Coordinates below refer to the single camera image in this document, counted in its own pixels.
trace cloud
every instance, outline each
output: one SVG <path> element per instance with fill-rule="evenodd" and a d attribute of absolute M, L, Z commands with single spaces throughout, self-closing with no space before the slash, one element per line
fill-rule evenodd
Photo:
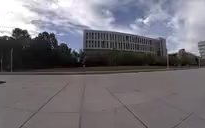
<path fill-rule="evenodd" d="M 28 29 L 31 34 L 36 34 L 38 28 L 30 21 L 37 17 L 16 0 L 0 0 L 0 33 L 10 34 L 15 27 Z"/>
<path fill-rule="evenodd" d="M 205 0 L 179 1 L 177 7 L 168 24 L 174 30 L 169 41 L 198 54 L 197 43 L 205 40 Z"/>
<path fill-rule="evenodd" d="M 81 38 L 83 29 L 163 36 L 171 52 L 198 54 L 197 42 L 205 40 L 205 0 L 0 0 L 0 33 L 15 27 L 33 36 L 49 31 Z"/>

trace white cloud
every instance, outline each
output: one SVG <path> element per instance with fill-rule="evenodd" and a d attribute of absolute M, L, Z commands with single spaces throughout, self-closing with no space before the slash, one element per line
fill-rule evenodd
<path fill-rule="evenodd" d="M 174 29 L 169 41 L 198 54 L 197 43 L 205 40 L 205 0 L 180 1 L 169 25 Z"/>
<path fill-rule="evenodd" d="M 22 7 L 22 2 L 0 0 L 0 32 L 3 34 L 10 34 L 15 27 L 27 29 L 31 34 L 35 34 L 38 28 L 30 22 L 36 17 L 36 14 Z"/>
<path fill-rule="evenodd" d="M 82 27 L 143 34 L 157 22 L 168 22 L 171 31 L 166 37 L 171 51 L 185 48 L 198 53 L 197 42 L 205 40 L 205 0 L 0 0 L 0 32 L 10 34 L 13 28 L 27 29 L 32 35 L 51 31 L 58 35 L 54 25 L 73 34 L 80 34 Z M 138 16 L 132 24 L 114 24 L 113 11 L 128 4 L 143 4 L 145 16 Z M 167 8 L 173 8 L 170 14 Z"/>

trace tree foliage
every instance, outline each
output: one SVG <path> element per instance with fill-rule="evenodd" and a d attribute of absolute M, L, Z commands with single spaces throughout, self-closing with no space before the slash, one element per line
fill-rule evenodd
<path fill-rule="evenodd" d="M 0 37 L 0 66 L 2 61 L 4 70 L 11 67 L 11 49 L 13 67 L 17 70 L 79 65 L 78 53 L 72 53 L 64 43 L 59 45 L 54 33 L 42 32 L 31 38 L 27 30 L 15 28 L 11 37 Z"/>

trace window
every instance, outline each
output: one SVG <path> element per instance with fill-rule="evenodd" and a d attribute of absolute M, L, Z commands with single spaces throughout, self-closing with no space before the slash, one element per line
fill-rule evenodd
<path fill-rule="evenodd" d="M 113 48 L 113 42 L 110 42 L 110 48 Z"/>
<path fill-rule="evenodd" d="M 117 48 L 117 42 L 115 42 L 115 48 Z"/>
<path fill-rule="evenodd" d="M 92 46 L 92 48 L 94 47 L 94 41 L 91 42 L 91 46 Z"/>
<path fill-rule="evenodd" d="M 100 41 L 98 41 L 98 48 L 100 48 Z"/>
<path fill-rule="evenodd" d="M 95 39 L 97 39 L 97 33 L 95 33 Z"/>
<path fill-rule="evenodd" d="M 88 41 L 86 41 L 86 48 L 88 47 L 88 43 L 89 43 L 89 42 L 88 42 Z"/>
<path fill-rule="evenodd" d="M 95 41 L 95 48 L 97 47 L 97 41 Z"/>
<path fill-rule="evenodd" d="M 104 42 L 104 41 L 101 42 L 101 47 L 102 47 L 102 48 L 105 47 L 105 42 Z"/>
<path fill-rule="evenodd" d="M 89 41 L 88 47 L 89 47 L 89 48 L 91 47 L 91 41 Z"/>

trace pavement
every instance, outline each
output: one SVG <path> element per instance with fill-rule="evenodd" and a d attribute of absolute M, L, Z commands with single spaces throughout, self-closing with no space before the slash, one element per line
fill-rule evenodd
<path fill-rule="evenodd" d="M 205 128 L 205 68 L 0 80 L 0 128 Z"/>

